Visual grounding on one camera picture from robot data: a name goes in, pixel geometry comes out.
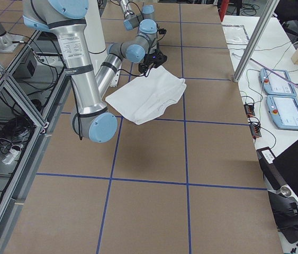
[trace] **floor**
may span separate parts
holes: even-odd
[[[143,125],[110,107],[119,128],[104,144],[73,133],[69,95],[5,254],[282,253],[216,8],[154,6],[185,94]],[[115,32],[122,20],[108,4],[106,44],[137,34]]]

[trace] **white towel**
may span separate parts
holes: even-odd
[[[148,77],[135,78],[105,100],[126,119],[142,124],[163,115],[168,106],[179,101],[185,88],[185,79],[160,66],[151,69]]]

